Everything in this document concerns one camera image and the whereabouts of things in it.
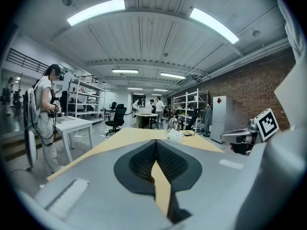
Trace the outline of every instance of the refrigerator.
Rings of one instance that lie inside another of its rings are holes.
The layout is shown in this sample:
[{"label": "refrigerator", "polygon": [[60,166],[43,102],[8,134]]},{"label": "refrigerator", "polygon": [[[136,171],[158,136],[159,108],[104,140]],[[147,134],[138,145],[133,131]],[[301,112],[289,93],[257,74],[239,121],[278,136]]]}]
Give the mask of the refrigerator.
[{"label": "refrigerator", "polygon": [[233,104],[233,99],[227,96],[213,97],[210,139],[224,143],[221,140],[221,134],[232,130]]}]

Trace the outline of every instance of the white table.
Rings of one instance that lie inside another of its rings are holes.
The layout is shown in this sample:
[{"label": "white table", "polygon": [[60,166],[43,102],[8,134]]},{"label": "white table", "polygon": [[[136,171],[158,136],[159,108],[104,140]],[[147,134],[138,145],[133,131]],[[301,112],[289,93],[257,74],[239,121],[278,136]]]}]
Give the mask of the white table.
[{"label": "white table", "polygon": [[71,157],[71,151],[69,150],[69,145],[68,145],[68,141],[67,141],[67,135],[69,135],[69,139],[71,141],[71,145],[73,147],[72,144],[72,139],[71,139],[71,133],[78,131],[80,129],[84,129],[87,128],[88,129],[88,137],[90,140],[90,146],[91,148],[93,148],[93,141],[92,141],[92,121],[89,120],[84,120],[84,119],[80,119],[80,118],[76,118],[76,117],[71,117],[72,119],[75,119],[75,122],[71,122],[71,123],[67,123],[67,124],[61,124],[59,122],[56,123],[56,130],[61,134],[62,139],[63,139],[63,143],[64,143],[64,147],[66,149],[69,161],[72,162],[72,157]]},{"label": "white table", "polygon": [[[140,116],[140,117],[157,117],[158,116],[158,114],[155,114],[155,113],[150,113],[150,114],[135,113],[135,115]],[[145,128],[143,118],[141,119],[141,128]],[[153,120],[152,119],[150,120],[150,129],[153,129]]]}]

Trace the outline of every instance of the fluorescent light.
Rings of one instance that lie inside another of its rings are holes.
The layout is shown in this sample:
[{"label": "fluorescent light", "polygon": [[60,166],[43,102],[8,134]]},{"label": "fluorescent light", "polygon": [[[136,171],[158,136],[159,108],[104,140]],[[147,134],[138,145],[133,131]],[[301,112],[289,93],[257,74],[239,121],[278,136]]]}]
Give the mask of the fluorescent light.
[{"label": "fluorescent light", "polygon": [[139,73],[139,70],[130,70],[130,69],[112,69],[114,73]]},{"label": "fluorescent light", "polygon": [[125,9],[125,1],[124,0],[111,0],[107,2],[102,2],[92,7],[89,7],[81,12],[73,15],[72,17],[68,18],[67,21],[71,26],[92,18],[94,16],[98,16],[103,13],[108,13],[117,10],[124,10]]},{"label": "fluorescent light", "polygon": [[230,31],[226,26],[220,23],[217,19],[213,18],[212,16],[199,9],[193,9],[190,18],[204,23],[206,26],[217,31],[219,34],[229,40],[232,44],[239,41],[239,38],[235,34],[233,34],[232,31]]},{"label": "fluorescent light", "polygon": [[169,74],[169,73],[165,73],[165,72],[161,72],[161,76],[167,76],[167,77],[178,78],[178,79],[186,79],[186,77],[184,77],[184,76]]}]

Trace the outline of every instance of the brick wall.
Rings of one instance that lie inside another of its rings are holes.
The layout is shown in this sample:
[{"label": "brick wall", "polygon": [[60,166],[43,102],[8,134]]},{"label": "brick wall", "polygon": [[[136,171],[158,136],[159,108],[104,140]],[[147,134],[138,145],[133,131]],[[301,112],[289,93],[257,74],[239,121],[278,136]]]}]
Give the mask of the brick wall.
[{"label": "brick wall", "polygon": [[271,108],[280,129],[288,129],[289,122],[277,100],[274,90],[283,81],[295,64],[292,49],[286,49],[261,60],[254,61],[242,68],[216,77],[185,92],[209,90],[212,97],[227,95],[234,100],[234,120],[236,128],[246,127],[249,118],[257,116],[266,108]]}]

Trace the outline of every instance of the railing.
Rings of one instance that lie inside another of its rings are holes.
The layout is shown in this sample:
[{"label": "railing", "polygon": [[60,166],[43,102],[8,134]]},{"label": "railing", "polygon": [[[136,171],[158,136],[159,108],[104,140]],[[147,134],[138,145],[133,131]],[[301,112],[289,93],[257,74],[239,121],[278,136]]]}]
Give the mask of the railing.
[{"label": "railing", "polygon": [[94,75],[90,75],[90,76],[81,76],[81,81],[83,82],[87,82],[87,83],[95,83],[98,82],[98,78],[95,77]]},{"label": "railing", "polygon": [[33,59],[31,57],[28,57],[12,48],[10,48],[6,60],[39,73],[44,73],[48,68],[46,64],[39,62],[38,60]]}]

